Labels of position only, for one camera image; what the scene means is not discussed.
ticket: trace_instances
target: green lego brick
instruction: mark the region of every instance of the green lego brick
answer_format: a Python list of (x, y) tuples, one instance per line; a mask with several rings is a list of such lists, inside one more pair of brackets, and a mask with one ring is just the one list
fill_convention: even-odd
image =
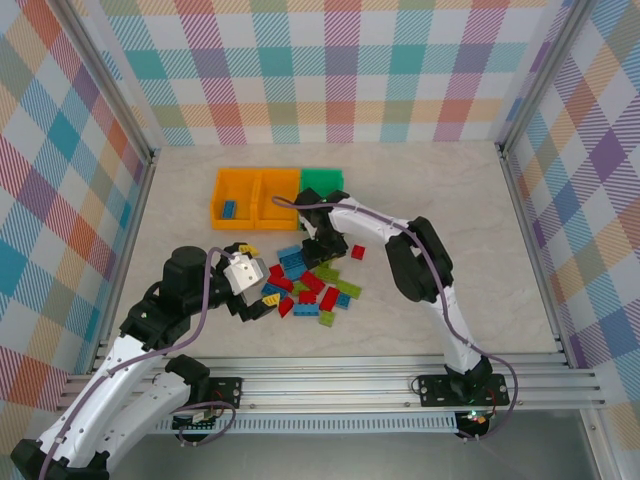
[(300, 295), (300, 292), (308, 292), (310, 290), (309, 287), (307, 287), (304, 283), (298, 281), (298, 282), (293, 282), (293, 291), (291, 292), (291, 295)]
[(303, 168), (300, 172), (300, 191), (313, 188), (318, 195), (326, 197), (334, 190), (344, 189), (342, 170), (332, 168)]
[(344, 280), (338, 280), (336, 282), (336, 288), (356, 300), (360, 298), (360, 294), (362, 293), (362, 288), (354, 285), (353, 283), (345, 282)]
[(320, 325), (324, 325), (325, 327), (331, 327), (333, 325), (333, 321), (335, 320), (335, 318), (336, 318), (335, 313), (323, 311), (320, 314), (320, 319), (318, 320), (318, 323)]
[(314, 275), (326, 283), (336, 283), (340, 280), (340, 271), (333, 268), (318, 267)]

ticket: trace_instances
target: light blue lego brick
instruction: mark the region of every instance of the light blue lego brick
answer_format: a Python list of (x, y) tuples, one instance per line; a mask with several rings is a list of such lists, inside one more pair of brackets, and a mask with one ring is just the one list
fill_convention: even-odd
[(271, 285), (270, 283), (265, 283), (264, 287), (262, 287), (263, 297), (274, 295), (276, 293), (280, 294), (280, 301), (284, 300), (289, 294), (289, 292), (287, 292), (284, 288), (276, 287), (275, 285)]
[(233, 200), (227, 200), (224, 202), (224, 208), (222, 209), (222, 218), (232, 219), (236, 215), (236, 202)]
[(304, 272), (307, 271), (307, 267), (304, 265), (298, 265), (297, 267), (288, 268), (284, 271), (284, 276), (292, 282), (299, 280)]
[(351, 302), (351, 297), (346, 293), (340, 293), (340, 295), (338, 295), (338, 300), (336, 301), (336, 307), (348, 310), (349, 302)]
[(320, 305), (296, 303), (293, 306), (293, 314), (296, 317), (317, 317), (320, 315)]
[(291, 255), (287, 255), (286, 257), (282, 257), (280, 259), (280, 263), (285, 270), (289, 268), (298, 267), (300, 265), (304, 265), (304, 259), (302, 258), (302, 253), (293, 253)]
[(300, 245), (293, 245), (292, 247), (283, 248), (282, 250), (278, 250), (278, 260), (282, 260), (284, 257), (288, 257), (289, 255), (294, 255), (299, 253), (302, 249)]

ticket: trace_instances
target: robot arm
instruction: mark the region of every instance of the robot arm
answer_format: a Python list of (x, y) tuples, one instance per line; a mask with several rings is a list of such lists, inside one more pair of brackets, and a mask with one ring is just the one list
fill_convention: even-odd
[[(431, 223), (422, 217), (413, 221), (396, 219), (369, 208), (366, 208), (365, 214), (362, 211), (364, 206), (341, 191), (335, 191), (323, 199), (312, 189), (307, 189), (298, 195), (294, 203), (297, 206), (309, 206), (323, 202), (336, 206), (299, 210), (301, 221), (310, 235), (303, 242), (302, 249), (307, 267), (313, 268), (321, 262), (345, 255), (348, 247), (344, 234), (364, 238), (384, 248), (400, 292), (409, 300), (420, 302), (437, 318), (451, 389), (461, 401), (471, 401), (488, 381), (492, 368), (486, 357), (456, 338), (445, 322), (443, 302), (446, 302), (449, 320), (455, 331), (467, 343), (474, 343), (456, 300), (451, 273), (453, 263)], [(439, 294), (435, 279), (417, 246), (409, 235), (394, 224), (413, 232), (426, 247), (444, 287), (445, 298)]]
[[(210, 275), (210, 309), (226, 304), (231, 314), (239, 314), (243, 321), (273, 310), (274, 305), (262, 300), (250, 306), (244, 300), (243, 292), (258, 284), (268, 271), (245, 246), (238, 243), (227, 247), (230, 258), (223, 257), (210, 272), (205, 271), (203, 250), (181, 247), (172, 253), (164, 265), (162, 281), (152, 285), (131, 308), (120, 337), (76, 401), (37, 441), (21, 440), (14, 448), (11, 459), (25, 478), (39, 477), (46, 453), (57, 443), (46, 478), (107, 479), (108, 472), (158, 419), (185, 404), (211, 400), (209, 369), (186, 356), (172, 359), (165, 372), (154, 379), (152, 388), (124, 409), (133, 389), (162, 356), (113, 371), (128, 360), (173, 346), (189, 330), (191, 316), (202, 308), (205, 275)], [(85, 398), (93, 388), (95, 391)], [(57, 440), (69, 413), (81, 401), (63, 441)]]

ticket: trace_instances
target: marble floor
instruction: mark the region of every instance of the marble floor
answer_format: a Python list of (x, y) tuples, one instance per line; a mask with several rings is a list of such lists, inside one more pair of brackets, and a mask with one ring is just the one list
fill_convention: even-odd
[[(489, 142), (167, 147), (162, 150), (121, 296), (112, 339), (128, 309), (159, 280), (173, 249), (245, 241), (267, 265), (303, 232), (215, 231), (209, 201), (220, 167), (342, 168), (345, 190), (398, 218), (431, 220), (453, 263), (458, 300), (476, 341), (493, 352), (550, 352), (555, 344), (509, 193)], [(347, 238), (349, 243), (354, 239)], [(335, 262), (363, 287), (332, 328), (276, 313), (242, 323), (226, 308), (209, 313), (184, 353), (199, 356), (436, 354), (442, 349), (423, 308), (395, 288), (385, 253)], [(259, 298), (259, 288), (248, 299)]]

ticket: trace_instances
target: plaid wallpaper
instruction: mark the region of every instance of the plaid wallpaper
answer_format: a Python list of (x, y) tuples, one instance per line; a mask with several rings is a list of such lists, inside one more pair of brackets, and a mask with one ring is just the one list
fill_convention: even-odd
[(512, 152), (583, 367), (627, 478), (640, 471), (640, 1), (601, 0)]
[(564, 22), (567, 19), (567, 15), (569, 14), (569, 11), (571, 10), (571, 7), (573, 6), (574, 3), (575, 3), (575, 0), (562, 1), (562, 6), (558, 10), (558, 13), (556, 14), (556, 18), (554, 18), (553, 24), (551, 25), (551, 28), (547, 32), (547, 35), (544, 38), (544, 42), (542, 42), (542, 46), (540, 47), (540, 50), (538, 51), (538, 54), (536, 55), (535, 60), (531, 64), (531, 67), (527, 72), (527, 76), (525, 77), (525, 80), (524, 82), (522, 82), (522, 86), (518, 91), (518, 95), (515, 101), (513, 102), (511, 109), (509, 110), (507, 119), (504, 122), (502, 129), (500, 130), (500, 134), (498, 135), (498, 138), (497, 138), (498, 143), (504, 142), (507, 136), (507, 133), (509, 133), (511, 126), (513, 125), (513, 120), (516, 118), (516, 115), (520, 110), (520, 106), (522, 105), (523, 100), (527, 98), (527, 95), (529, 95), (529, 92), (531, 91), (531, 87), (533, 86), (533, 82), (538, 76), (538, 71), (540, 70), (540, 67), (542, 66), (542, 63), (544, 62), (544, 60), (547, 58), (547, 54), (551, 49), (551, 45), (558, 37), (558, 34), (562, 31)]
[(99, 332), (143, 161), (45, 0), (0, 0), (0, 478)]
[(100, 0), (170, 145), (486, 139), (547, 3)]

